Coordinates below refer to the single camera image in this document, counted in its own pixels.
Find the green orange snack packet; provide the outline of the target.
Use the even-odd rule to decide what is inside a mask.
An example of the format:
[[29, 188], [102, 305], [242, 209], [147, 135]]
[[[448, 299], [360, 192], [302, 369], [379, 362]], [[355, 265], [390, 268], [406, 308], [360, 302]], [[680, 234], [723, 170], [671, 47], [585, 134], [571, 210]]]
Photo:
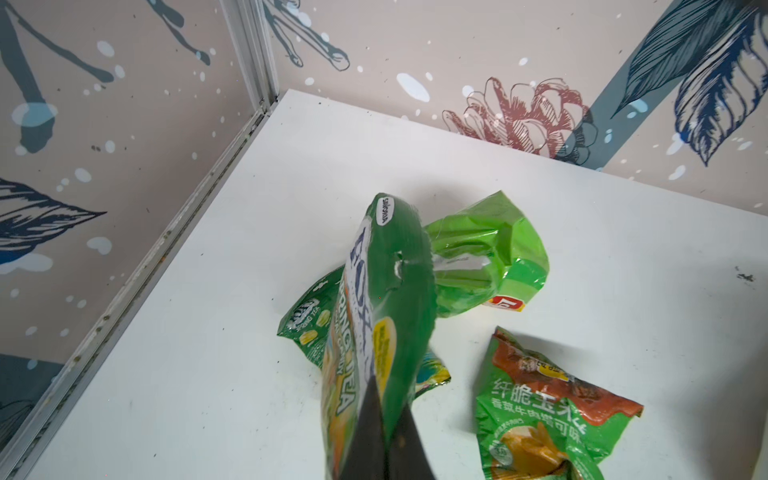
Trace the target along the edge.
[[[285, 313], [277, 330], [278, 336], [292, 340], [319, 369], [342, 274], [343, 266], [339, 266], [317, 280]], [[451, 379], [444, 362], [428, 349], [416, 376], [414, 397], [446, 385]]]

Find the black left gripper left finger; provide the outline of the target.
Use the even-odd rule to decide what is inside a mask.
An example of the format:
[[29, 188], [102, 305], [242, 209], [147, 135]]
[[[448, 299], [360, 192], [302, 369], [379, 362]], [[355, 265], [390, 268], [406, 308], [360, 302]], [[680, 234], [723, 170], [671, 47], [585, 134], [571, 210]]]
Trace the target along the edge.
[[373, 379], [368, 383], [354, 437], [339, 479], [372, 480], [385, 477], [386, 452], [381, 404], [377, 383]]

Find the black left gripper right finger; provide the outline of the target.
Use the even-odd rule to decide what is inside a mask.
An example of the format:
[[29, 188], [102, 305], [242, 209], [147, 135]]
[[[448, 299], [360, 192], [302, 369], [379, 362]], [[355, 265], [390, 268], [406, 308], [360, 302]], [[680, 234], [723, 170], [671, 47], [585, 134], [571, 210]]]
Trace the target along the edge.
[[390, 480], [434, 480], [409, 405], [402, 409], [387, 453]]

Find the green Fox's candy bag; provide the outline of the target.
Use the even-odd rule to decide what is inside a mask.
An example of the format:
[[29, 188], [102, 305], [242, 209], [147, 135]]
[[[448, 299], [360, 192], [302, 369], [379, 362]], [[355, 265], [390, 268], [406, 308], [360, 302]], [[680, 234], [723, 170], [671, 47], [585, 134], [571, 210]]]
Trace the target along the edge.
[[368, 383], [375, 379], [386, 452], [428, 350], [437, 310], [429, 238], [417, 210], [379, 193], [347, 253], [331, 315], [321, 395], [325, 476], [339, 479]]

